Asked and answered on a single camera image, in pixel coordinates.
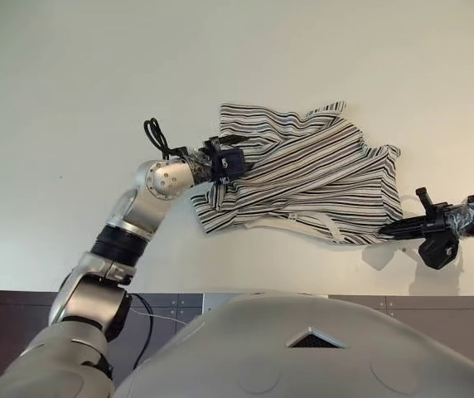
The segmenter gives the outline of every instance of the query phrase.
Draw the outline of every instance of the white backdrop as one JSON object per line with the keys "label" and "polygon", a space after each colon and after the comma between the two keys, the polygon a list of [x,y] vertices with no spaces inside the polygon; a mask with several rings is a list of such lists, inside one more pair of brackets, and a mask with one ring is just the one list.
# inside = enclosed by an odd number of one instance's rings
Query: white backdrop
{"label": "white backdrop", "polygon": [[[333,100],[370,144],[402,149],[407,212],[421,211],[407,198],[416,187],[434,201],[473,194],[474,1],[0,0],[0,289],[57,288],[157,156],[145,118],[171,145],[195,146],[216,133],[223,101],[305,111]],[[183,197],[133,289],[474,294],[474,240],[439,273],[414,247],[206,237]]]}

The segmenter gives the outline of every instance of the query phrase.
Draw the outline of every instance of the white wall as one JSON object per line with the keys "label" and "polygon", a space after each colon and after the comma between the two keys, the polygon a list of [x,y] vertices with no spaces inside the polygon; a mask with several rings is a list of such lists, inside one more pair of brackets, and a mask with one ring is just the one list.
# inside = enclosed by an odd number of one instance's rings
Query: white wall
{"label": "white wall", "polygon": [[[339,99],[370,143],[401,147],[402,194],[427,186],[434,200],[457,202],[474,193],[474,0],[0,0],[0,289],[56,289],[137,165],[157,156],[145,118],[158,118],[171,145],[195,146],[216,133],[222,101],[306,110]],[[257,233],[235,236],[245,244]],[[244,255],[209,279],[187,263],[200,252],[162,261],[169,239],[141,261],[138,289],[245,289],[250,269],[237,264],[261,266]],[[242,255],[235,239],[214,239]],[[326,245],[290,241],[313,270],[323,266]],[[474,241],[463,248],[458,290],[474,294]],[[294,283],[290,269],[273,265],[254,288],[326,286]],[[407,294],[416,270],[361,269],[328,272],[325,293]],[[421,294],[433,278],[422,277]]]}

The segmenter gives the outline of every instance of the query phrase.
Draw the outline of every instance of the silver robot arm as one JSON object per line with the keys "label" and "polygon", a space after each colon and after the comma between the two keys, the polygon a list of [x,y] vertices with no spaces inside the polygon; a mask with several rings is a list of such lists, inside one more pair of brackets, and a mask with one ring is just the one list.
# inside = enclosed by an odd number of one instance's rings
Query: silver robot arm
{"label": "silver robot arm", "polygon": [[0,377],[0,396],[103,398],[114,392],[108,342],[123,328],[135,264],[184,190],[208,181],[194,159],[156,160],[136,172],[92,249],[71,271],[42,330]]}

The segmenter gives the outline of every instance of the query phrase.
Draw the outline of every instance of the black and white stripes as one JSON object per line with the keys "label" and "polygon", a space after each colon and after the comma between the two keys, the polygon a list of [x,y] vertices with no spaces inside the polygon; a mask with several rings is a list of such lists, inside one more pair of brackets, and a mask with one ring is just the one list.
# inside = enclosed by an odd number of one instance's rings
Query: black and white stripes
{"label": "black and white stripes", "polygon": [[383,241],[384,224],[401,218],[395,187],[398,148],[368,148],[362,132],[339,115],[343,102],[305,117],[268,108],[223,104],[220,135],[238,144],[254,167],[227,186],[192,198],[206,232],[227,226],[270,226],[364,245]]}

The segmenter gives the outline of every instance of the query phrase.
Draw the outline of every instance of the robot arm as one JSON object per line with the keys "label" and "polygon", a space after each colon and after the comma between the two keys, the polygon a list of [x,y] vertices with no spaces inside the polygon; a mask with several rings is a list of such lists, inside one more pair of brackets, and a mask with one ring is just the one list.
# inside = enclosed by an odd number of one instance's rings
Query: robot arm
{"label": "robot arm", "polygon": [[163,160],[138,168],[134,188],[119,198],[91,250],[62,283],[51,306],[50,326],[0,377],[0,396],[113,394],[107,345],[121,332],[132,300],[121,285],[130,284],[173,199],[196,184],[227,183],[245,172],[242,150],[221,147],[240,140],[210,138],[200,150],[172,150],[177,156],[172,159],[162,150]]}

